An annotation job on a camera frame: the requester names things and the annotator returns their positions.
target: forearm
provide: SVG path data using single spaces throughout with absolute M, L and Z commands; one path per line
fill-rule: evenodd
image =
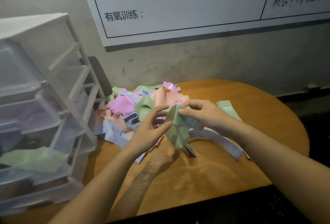
M 113 202 L 135 158 L 135 155 L 124 147 L 49 223 L 105 223 Z
M 241 122 L 229 137 L 307 218 L 330 223 L 329 168 Z

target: finger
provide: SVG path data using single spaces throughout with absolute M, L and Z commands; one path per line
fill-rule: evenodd
M 165 120 L 163 120 L 163 119 L 155 119 L 152 124 L 153 125 L 164 124 L 164 121 Z
M 166 111 L 160 111 L 160 112 L 157 113 L 157 118 L 158 117 L 164 117 L 164 116 L 165 117 L 167 116 L 167 112 Z
M 145 117 L 145 120 L 152 122 L 154 118 L 157 117 L 157 114 L 165 109 L 168 109 L 169 106 L 156 106 L 154 109 L 152 109 L 148 115 Z
M 157 139 L 160 138 L 170 127 L 173 125 L 173 121 L 169 121 L 161 125 L 159 128 L 154 129 L 153 132 L 156 134 Z
M 182 116 L 190 116 L 190 117 L 194 117 L 196 119 L 199 118 L 199 115 L 201 113 L 199 110 L 189 109 L 189 108 L 180 109 L 178 112 Z
M 192 99 L 192 100 L 185 101 L 184 103 L 182 103 L 182 105 L 184 107 L 190 106 L 192 108 L 201 110 L 204 103 L 205 103 L 205 100 Z

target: right hand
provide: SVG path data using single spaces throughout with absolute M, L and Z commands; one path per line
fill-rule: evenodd
M 182 105 L 184 107 L 190 106 L 192 109 L 180 109 L 180 115 L 194 117 L 204 126 L 214 129 L 225 137 L 230 137 L 231 133 L 242 123 L 209 100 L 193 99 Z

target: pile of resistance bands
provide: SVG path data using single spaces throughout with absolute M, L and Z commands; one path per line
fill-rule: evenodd
M 118 87 L 114 87 L 112 91 L 108 104 L 97 110 L 95 134 L 120 148 L 130 141 L 141 121 L 154 107 L 168 105 L 165 122 L 173 121 L 173 125 L 165 136 L 176 149 L 184 147 L 190 138 L 208 138 L 220 143 L 236 160 L 241 157 L 243 150 L 235 143 L 204 128 L 196 119 L 179 115 L 178 110 L 184 108 L 181 104 L 189 100 L 189 96 L 181 94 L 180 87 L 173 83 L 138 86 L 133 92 Z M 160 144 L 162 138 L 163 136 L 154 147 Z M 140 163 L 145 155 L 146 153 L 142 154 L 136 162 Z

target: wall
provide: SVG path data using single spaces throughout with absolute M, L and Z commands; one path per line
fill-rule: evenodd
M 107 53 L 86 0 L 0 0 L 0 17 L 55 12 L 69 13 L 87 54 L 97 57 L 113 86 L 221 78 L 278 95 L 312 82 L 330 85 L 330 24 Z

